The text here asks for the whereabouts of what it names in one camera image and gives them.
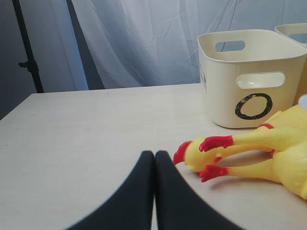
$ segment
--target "table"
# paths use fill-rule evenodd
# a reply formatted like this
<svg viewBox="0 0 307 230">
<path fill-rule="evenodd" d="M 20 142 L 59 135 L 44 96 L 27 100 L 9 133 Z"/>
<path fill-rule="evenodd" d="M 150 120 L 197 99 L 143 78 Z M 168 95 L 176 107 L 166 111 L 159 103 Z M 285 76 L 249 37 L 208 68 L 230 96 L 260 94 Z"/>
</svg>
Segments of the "table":
<svg viewBox="0 0 307 230">
<path fill-rule="evenodd" d="M 0 229 L 66 228 L 114 193 L 143 150 L 172 156 L 189 139 L 250 131 L 212 123 L 201 93 L 200 84 L 186 84 L 32 94 L 0 121 Z M 248 152 L 224 161 L 266 157 Z M 235 177 L 201 183 L 183 163 L 177 168 L 243 228 L 305 229 L 306 202 L 279 184 Z"/>
</svg>

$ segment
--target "yellow rubber chicken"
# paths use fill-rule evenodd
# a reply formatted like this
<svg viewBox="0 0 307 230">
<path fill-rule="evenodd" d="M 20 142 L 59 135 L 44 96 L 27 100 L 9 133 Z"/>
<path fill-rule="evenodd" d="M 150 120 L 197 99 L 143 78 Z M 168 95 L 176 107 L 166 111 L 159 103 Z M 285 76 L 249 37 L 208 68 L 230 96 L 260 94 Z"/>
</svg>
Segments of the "yellow rubber chicken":
<svg viewBox="0 0 307 230">
<path fill-rule="evenodd" d="M 205 182 L 218 176 L 261 178 L 282 183 L 289 191 L 307 199 L 307 109 L 301 103 L 279 111 L 257 129 L 239 135 L 200 137 L 183 143 L 174 164 L 185 162 Z M 220 167 L 230 155 L 262 150 L 272 158 L 241 167 Z"/>
</svg>

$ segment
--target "white backdrop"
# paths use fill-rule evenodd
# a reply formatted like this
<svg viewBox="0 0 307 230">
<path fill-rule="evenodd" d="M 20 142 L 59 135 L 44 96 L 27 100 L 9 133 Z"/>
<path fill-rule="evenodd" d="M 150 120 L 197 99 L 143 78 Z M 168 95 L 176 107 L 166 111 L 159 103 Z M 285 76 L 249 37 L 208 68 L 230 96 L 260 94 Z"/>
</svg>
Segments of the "white backdrop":
<svg viewBox="0 0 307 230">
<path fill-rule="evenodd" d="M 304 0 L 72 0 L 106 88 L 199 82 L 197 36 L 307 22 Z"/>
</svg>

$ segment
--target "black tripod pole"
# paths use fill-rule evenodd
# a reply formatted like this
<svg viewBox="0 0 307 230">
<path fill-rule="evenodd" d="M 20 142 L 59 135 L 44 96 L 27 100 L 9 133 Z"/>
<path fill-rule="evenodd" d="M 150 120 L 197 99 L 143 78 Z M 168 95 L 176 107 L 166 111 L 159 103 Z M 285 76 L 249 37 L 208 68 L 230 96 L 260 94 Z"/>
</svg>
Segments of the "black tripod pole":
<svg viewBox="0 0 307 230">
<path fill-rule="evenodd" d="M 23 16 L 23 12 L 21 10 L 20 2 L 19 2 L 19 0 L 12 0 L 12 2 L 13 2 L 14 9 L 15 9 L 15 14 L 16 14 L 16 18 L 17 18 L 17 21 L 18 21 L 21 37 L 22 37 L 23 42 L 24 42 L 25 52 L 27 53 L 27 57 L 28 57 L 28 61 L 20 62 L 20 63 L 18 63 L 18 65 L 20 67 L 28 69 L 28 71 L 32 74 L 32 78 L 33 78 L 33 81 L 34 81 L 34 84 L 35 84 L 36 91 L 38 93 L 42 93 L 42 92 L 44 92 L 44 89 L 43 89 L 42 82 L 41 82 L 39 74 L 38 74 L 37 63 L 34 60 L 34 56 L 33 56 L 32 48 L 31 48 L 27 28 L 26 28 L 25 23 L 24 23 L 24 16 Z"/>
</svg>

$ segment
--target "storage bin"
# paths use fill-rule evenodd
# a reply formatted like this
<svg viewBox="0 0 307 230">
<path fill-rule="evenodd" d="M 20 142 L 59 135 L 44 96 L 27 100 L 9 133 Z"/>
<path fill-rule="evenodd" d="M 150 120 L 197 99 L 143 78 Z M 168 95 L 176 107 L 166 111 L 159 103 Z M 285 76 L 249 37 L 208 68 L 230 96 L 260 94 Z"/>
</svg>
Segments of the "storage bin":
<svg viewBox="0 0 307 230">
<path fill-rule="evenodd" d="M 245 47 L 216 50 L 235 41 Z M 268 30 L 208 33 L 198 44 L 206 110 L 217 125 L 257 127 L 293 105 L 307 48 Z"/>
<path fill-rule="evenodd" d="M 275 27 L 275 31 L 307 47 L 307 43 L 306 43 L 307 40 L 305 42 L 304 41 L 299 42 L 297 39 L 290 37 L 292 35 L 297 35 L 297 38 L 299 38 L 301 35 L 301 38 L 303 38 L 304 34 L 307 35 L 307 23 L 279 25 Z M 298 88 L 296 91 L 294 104 L 298 104 L 298 99 L 306 93 L 307 93 L 307 61 L 305 61 L 305 64 L 304 64 L 304 68 L 303 68 L 302 75 L 301 75 L 301 80 L 298 84 Z"/>
</svg>

